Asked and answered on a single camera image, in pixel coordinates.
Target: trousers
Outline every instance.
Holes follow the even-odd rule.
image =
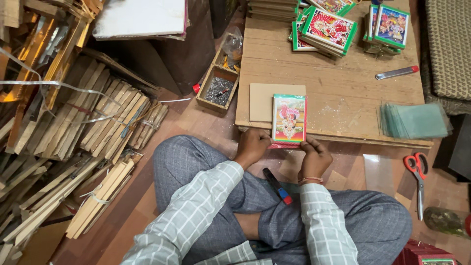
[[[162,142],[153,153],[157,209],[163,212],[172,194],[228,158],[201,140],[177,135]],[[394,198],[370,190],[330,190],[333,201],[345,214],[345,225],[358,250],[360,265],[390,265],[407,243],[412,220],[407,209]],[[299,195],[291,194],[286,205],[268,181],[249,172],[230,193],[208,229],[191,247],[182,264],[192,265],[247,241],[234,213],[261,212],[260,241],[270,250],[254,253],[278,265],[310,264],[306,232],[301,220]]]

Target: wooden floor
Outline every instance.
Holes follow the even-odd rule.
[[[236,18],[232,24],[243,25],[243,20]],[[170,93],[164,92],[159,99],[174,98]],[[240,136],[239,131],[234,127],[236,99],[237,96],[234,96],[225,116],[198,107],[194,99],[170,103],[167,117],[159,131],[142,150],[144,157],[134,169],[129,183],[87,234],[81,235],[77,240],[63,240],[52,258],[53,264],[119,264],[123,255],[133,245],[133,236],[142,232],[147,224],[158,215],[152,167],[152,152],[155,147],[171,136],[189,134],[210,144],[229,158],[233,158]],[[332,152],[334,162],[327,169],[324,178],[330,179],[328,182],[330,188],[339,190],[366,189],[363,154],[389,156],[392,161],[395,197],[409,209],[413,219],[411,238],[447,250],[455,254],[462,264],[471,265],[471,240],[431,231],[417,219],[416,180],[402,164],[404,156],[416,151],[426,153],[429,157],[429,164],[432,164],[439,146],[438,141],[430,150],[337,142],[325,144]],[[250,167],[248,171],[263,178],[262,168],[269,167],[279,180],[287,181],[299,171],[302,158],[301,151],[272,149],[267,151],[264,158]],[[467,185],[456,183],[452,177],[432,169],[425,180],[424,204],[425,207],[438,206],[468,211]]]

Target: stack of glass sheets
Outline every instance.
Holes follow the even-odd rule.
[[[380,107],[383,134],[401,139],[446,137],[452,126],[437,103],[403,106],[386,103]]]

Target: wooden table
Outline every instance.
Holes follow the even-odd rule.
[[[409,10],[408,0],[388,2]],[[360,29],[344,58],[330,59],[316,52],[293,52],[287,23],[247,18],[235,124],[271,129],[271,123],[249,120],[250,83],[305,85],[308,96],[307,133],[329,141],[430,148],[431,141],[396,140],[383,135],[379,106],[424,103],[419,73],[378,81],[375,75],[419,65],[414,32],[409,21],[406,49],[393,58],[363,52],[364,16],[369,2],[354,7],[345,17]]]

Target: jar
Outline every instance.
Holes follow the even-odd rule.
[[[428,207],[423,213],[425,224],[432,230],[471,240],[471,213]]]

